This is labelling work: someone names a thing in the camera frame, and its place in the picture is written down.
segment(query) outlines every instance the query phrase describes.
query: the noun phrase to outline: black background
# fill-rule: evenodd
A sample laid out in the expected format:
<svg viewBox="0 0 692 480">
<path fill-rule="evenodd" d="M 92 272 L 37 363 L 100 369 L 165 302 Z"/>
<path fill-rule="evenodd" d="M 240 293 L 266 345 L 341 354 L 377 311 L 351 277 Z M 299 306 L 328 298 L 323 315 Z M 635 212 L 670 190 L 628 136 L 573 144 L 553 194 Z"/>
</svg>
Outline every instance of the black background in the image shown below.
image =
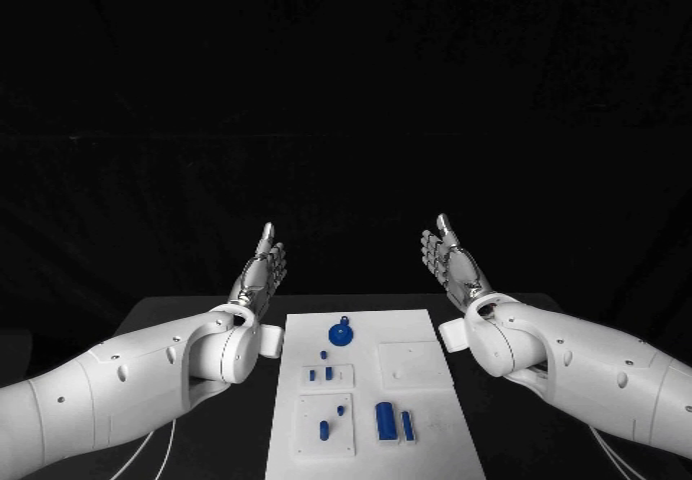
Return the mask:
<svg viewBox="0 0 692 480">
<path fill-rule="evenodd" d="M 692 5 L 10 2 L 0 318 L 28 374 L 148 296 L 436 293 L 446 213 L 494 288 L 687 363 Z"/>
</svg>

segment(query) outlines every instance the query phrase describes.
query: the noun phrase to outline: small blue piece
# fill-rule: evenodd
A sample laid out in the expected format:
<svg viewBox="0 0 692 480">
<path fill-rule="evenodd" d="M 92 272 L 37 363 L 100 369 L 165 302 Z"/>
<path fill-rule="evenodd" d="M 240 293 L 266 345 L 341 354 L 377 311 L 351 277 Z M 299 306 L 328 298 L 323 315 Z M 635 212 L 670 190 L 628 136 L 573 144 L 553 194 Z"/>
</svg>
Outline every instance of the small blue piece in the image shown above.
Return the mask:
<svg viewBox="0 0 692 480">
<path fill-rule="evenodd" d="M 328 439 L 328 423 L 325 420 L 320 422 L 320 440 L 325 442 Z"/>
<path fill-rule="evenodd" d="M 396 433 L 396 424 L 393 422 L 393 407 L 389 402 L 380 402 L 374 406 L 374 413 L 377 416 L 377 433 L 380 440 L 396 440 L 399 435 Z"/>
<path fill-rule="evenodd" d="M 353 330 L 347 325 L 337 323 L 328 329 L 328 341 L 337 346 L 343 347 L 353 340 Z"/>
<path fill-rule="evenodd" d="M 410 425 L 410 414 L 408 412 L 400 412 L 400 421 L 403 423 L 403 434 L 406 435 L 406 442 L 412 442 L 413 438 L 413 427 Z"/>
</svg>

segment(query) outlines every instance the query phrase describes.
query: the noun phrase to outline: black table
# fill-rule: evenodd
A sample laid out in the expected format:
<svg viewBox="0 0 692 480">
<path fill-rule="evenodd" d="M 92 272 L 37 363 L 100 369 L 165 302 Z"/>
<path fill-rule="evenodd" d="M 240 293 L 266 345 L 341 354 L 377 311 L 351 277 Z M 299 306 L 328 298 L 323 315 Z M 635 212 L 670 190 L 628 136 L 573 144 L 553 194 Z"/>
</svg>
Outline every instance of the black table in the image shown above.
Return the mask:
<svg viewBox="0 0 692 480">
<path fill-rule="evenodd" d="M 524 303 L 559 311 L 543 294 L 510 294 Z M 154 297 L 134 307 L 115 335 L 206 312 L 224 297 Z M 426 309 L 436 326 L 458 318 L 442 294 L 276 296 L 263 323 L 285 326 L 289 313 Z M 622 478 L 586 425 L 547 405 L 520 385 L 494 378 L 468 351 L 446 354 L 454 388 L 488 480 Z M 160 480 L 263 478 L 276 394 L 279 360 L 259 357 L 250 376 L 200 403 L 175 422 L 170 456 Z M 171 425 L 154 433 L 118 480 L 154 479 Z M 692 478 L 677 457 L 602 434 L 619 456 L 648 480 Z M 50 465 L 26 477 L 109 480 L 142 439 Z"/>
</svg>

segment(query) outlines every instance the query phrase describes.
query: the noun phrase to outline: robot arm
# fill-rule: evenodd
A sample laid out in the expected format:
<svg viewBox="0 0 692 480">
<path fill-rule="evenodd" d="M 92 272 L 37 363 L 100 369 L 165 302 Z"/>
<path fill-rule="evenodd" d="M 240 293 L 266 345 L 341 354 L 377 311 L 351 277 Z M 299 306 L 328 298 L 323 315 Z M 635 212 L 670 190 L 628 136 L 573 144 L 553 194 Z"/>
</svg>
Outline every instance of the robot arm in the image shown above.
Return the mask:
<svg viewBox="0 0 692 480">
<path fill-rule="evenodd" d="M 0 389 L 0 480 L 142 437 L 245 380 L 258 354 L 278 358 L 282 329 L 259 324 L 285 275 L 272 237 L 266 224 L 226 304 L 108 339 Z"/>
<path fill-rule="evenodd" d="M 423 263 L 465 313 L 439 326 L 446 350 L 470 348 L 490 375 L 596 429 L 692 459 L 692 368 L 624 332 L 493 292 L 444 215 L 438 227 Z"/>
</svg>

